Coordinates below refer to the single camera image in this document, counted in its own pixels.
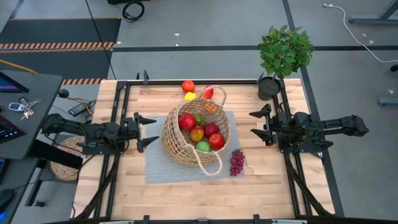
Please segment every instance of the black desk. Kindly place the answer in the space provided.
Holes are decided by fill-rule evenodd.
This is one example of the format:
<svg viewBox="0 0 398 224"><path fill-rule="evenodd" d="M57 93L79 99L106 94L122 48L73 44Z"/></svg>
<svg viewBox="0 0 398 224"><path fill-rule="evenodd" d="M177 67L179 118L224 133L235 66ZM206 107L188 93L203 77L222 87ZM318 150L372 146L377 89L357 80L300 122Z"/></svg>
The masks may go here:
<svg viewBox="0 0 398 224"><path fill-rule="evenodd" d="M35 143L40 123L49 112L58 93L62 77L9 70L1 71L30 90L29 93L0 93L0 105L4 107L1 114L27 133L25 136L0 144L0 157L11 159L0 184L0 190L3 190L29 183L40 159L26 156ZM25 121L21 121L21 112L11 111L7 108L9 103L18 102L22 96L29 101L37 98L42 100L34 106L35 114ZM0 223L11 222L26 188L27 186L24 186L14 191L15 196L6 208L4 216L0 218Z"/></svg>
<svg viewBox="0 0 398 224"><path fill-rule="evenodd" d="M43 75L27 72L3 70L4 74L29 89L28 93L0 93L0 105L4 109L1 113L9 121L22 129L26 135L0 145L0 157L6 159L23 159L28 154L40 130L40 124L49 113L52 103L62 84L62 77L58 75ZM20 97L34 101L42 101L33 107L34 115L21 120L23 113L9 110L10 103L18 103Z"/></svg>

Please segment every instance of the black floor mat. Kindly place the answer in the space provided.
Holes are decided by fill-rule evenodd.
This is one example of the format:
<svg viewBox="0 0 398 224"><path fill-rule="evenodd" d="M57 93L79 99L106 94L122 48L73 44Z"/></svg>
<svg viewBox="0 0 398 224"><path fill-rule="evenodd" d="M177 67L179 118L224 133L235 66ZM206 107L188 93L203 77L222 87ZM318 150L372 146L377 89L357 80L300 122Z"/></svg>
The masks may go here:
<svg viewBox="0 0 398 224"><path fill-rule="evenodd" d="M111 57L121 20L95 21ZM87 78L106 79L109 70L93 21L87 18L10 20L0 34L0 59L39 73L61 75L72 80L64 82L68 84L90 83L73 82ZM3 64L0 68L10 69Z"/></svg>

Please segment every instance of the red tomato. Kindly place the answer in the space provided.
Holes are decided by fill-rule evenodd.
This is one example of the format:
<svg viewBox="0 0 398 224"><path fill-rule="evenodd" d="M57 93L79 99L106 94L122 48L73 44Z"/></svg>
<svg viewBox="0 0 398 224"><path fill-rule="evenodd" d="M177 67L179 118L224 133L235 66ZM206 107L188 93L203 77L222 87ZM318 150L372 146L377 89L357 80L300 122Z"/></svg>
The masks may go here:
<svg viewBox="0 0 398 224"><path fill-rule="evenodd" d="M214 150L220 150L225 145L224 136L220 133L212 134L209 138L209 145Z"/></svg>
<svg viewBox="0 0 398 224"><path fill-rule="evenodd" d="M183 114L178 120L181 129L191 130L195 126L195 118L192 114Z"/></svg>
<svg viewBox="0 0 398 224"><path fill-rule="evenodd" d="M204 99L209 99L209 100L210 100L211 97L213 97L213 94L214 94L214 89L207 90L206 93L203 94L202 98L204 98Z"/></svg>
<svg viewBox="0 0 398 224"><path fill-rule="evenodd" d="M182 90L185 93L188 93L188 92L193 93L195 91L195 84L193 83L193 81L190 81L190 80L184 81L182 83Z"/></svg>

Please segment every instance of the white cable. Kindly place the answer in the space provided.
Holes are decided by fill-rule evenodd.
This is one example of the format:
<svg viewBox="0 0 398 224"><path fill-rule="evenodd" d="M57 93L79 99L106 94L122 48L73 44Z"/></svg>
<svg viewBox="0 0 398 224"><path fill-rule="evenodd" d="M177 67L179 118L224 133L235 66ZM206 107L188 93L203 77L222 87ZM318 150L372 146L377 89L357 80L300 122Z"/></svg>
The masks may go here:
<svg viewBox="0 0 398 224"><path fill-rule="evenodd" d="M332 4L326 4L326 3L323 4L323 7L334 7L334 8L337 8L337 9L340 9L341 11L343 11L343 13L344 13L344 17L343 17L343 24L344 24L344 27L348 30L349 34L351 34L351 36L353 37L353 39L354 39L357 43L361 44L366 50L368 50L368 51L373 55L373 57L376 58L379 62L382 62L382 63L398 62L398 60L391 60L391 61L382 61L382 60L380 60L371 50L368 49L367 46L365 46L364 44L362 44L361 42L359 42L359 41L355 38L354 34L350 31L350 29L349 29L349 28L347 27L347 25L346 25L346 11L344 11L344 9L342 9L342 8L340 8L340 7L338 7L338 6L334 6L334 5L332 5Z"/></svg>

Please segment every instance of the gray placemat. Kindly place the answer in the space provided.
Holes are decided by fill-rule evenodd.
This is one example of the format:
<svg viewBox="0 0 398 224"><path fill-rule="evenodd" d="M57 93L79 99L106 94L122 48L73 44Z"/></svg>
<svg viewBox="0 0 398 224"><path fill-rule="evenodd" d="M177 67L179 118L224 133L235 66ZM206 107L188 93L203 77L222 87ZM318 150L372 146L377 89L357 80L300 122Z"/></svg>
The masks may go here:
<svg viewBox="0 0 398 224"><path fill-rule="evenodd" d="M229 161L232 157L232 151L239 149L239 137L236 130L234 113L232 111L226 112L231 126L231 139L229 140L228 148L221 155L223 161L223 170L215 177L208 177L199 167L184 166L175 162L172 158L166 155L163 149L161 139L157 139L147 146L145 151L145 183L146 184L162 184L172 182L185 182L193 180L216 180L225 178L237 178L244 175L244 171L235 177L229 175L231 167ZM149 117L155 119L157 122L146 125L146 136L162 136L162 130L166 121L166 116ZM217 171L218 163L205 167L210 173Z"/></svg>

